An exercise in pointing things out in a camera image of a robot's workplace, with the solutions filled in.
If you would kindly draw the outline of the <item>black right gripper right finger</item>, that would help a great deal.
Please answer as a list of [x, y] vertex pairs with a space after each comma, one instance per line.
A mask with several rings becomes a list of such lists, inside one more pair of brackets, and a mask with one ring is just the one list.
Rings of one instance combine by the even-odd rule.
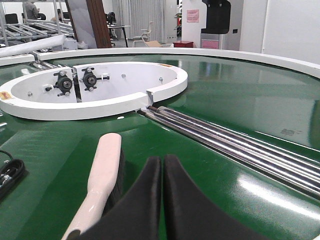
[[163, 202], [169, 240], [263, 240], [198, 188], [176, 155], [164, 157]]

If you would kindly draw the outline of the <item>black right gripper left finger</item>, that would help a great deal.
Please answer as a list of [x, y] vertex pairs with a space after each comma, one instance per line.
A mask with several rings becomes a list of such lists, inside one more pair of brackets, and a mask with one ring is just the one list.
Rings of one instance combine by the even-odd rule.
[[162, 162], [147, 159], [140, 175], [117, 204], [78, 240], [157, 240], [162, 194]]

